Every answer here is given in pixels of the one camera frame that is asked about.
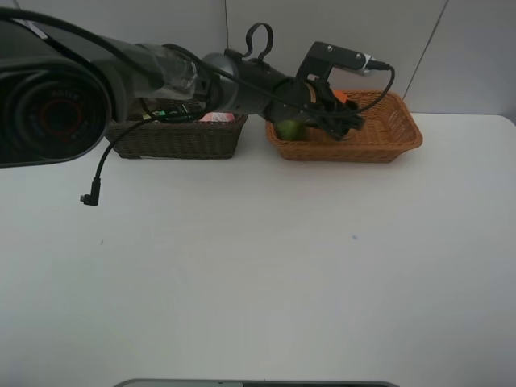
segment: green fruit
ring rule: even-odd
[[[288,119],[276,125],[276,132],[284,141],[299,141],[305,137],[305,125]]]

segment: brown wicker basket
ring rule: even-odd
[[[372,102],[379,91],[346,91],[360,106]],[[422,136],[405,103],[388,93],[376,106],[363,113],[365,125],[350,131],[343,141],[335,141],[324,131],[310,128],[306,141],[283,141],[267,123],[267,138],[287,160],[351,161],[389,163],[403,152],[422,144]]]
[[[202,108],[196,102],[158,101],[153,110],[167,110],[177,104],[186,106],[188,111]],[[141,119],[141,113],[139,105],[134,105],[129,117]],[[125,159],[230,159],[235,154],[240,132],[247,119],[247,115],[237,115],[229,123],[148,123],[121,139],[114,146],[114,150]],[[109,141],[116,139],[134,123],[135,121],[111,124],[106,138]]]

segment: white tabletop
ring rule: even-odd
[[[0,171],[0,381],[514,385],[516,127],[415,114],[392,164],[282,160],[251,118],[224,161],[103,146]]]

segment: orange object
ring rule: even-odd
[[[360,106],[374,101],[380,91],[348,91],[343,93]],[[422,144],[422,135],[405,103],[395,93],[387,93],[374,107],[362,115],[365,125],[351,130],[343,141],[335,141],[324,131],[309,128],[307,141],[283,141],[267,123],[267,138],[281,157],[287,160],[351,161],[359,163],[389,163],[403,152]]]
[[[342,103],[346,103],[347,95],[342,90],[334,90],[333,94],[337,97],[339,101]]]

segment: cable connector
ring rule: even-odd
[[[365,68],[368,70],[379,70],[386,71],[390,70],[393,66],[388,63],[380,62],[379,60],[371,59],[366,65]]]
[[[81,202],[86,206],[98,206],[98,198],[100,197],[100,177],[94,177],[91,182],[91,192],[81,196]]]

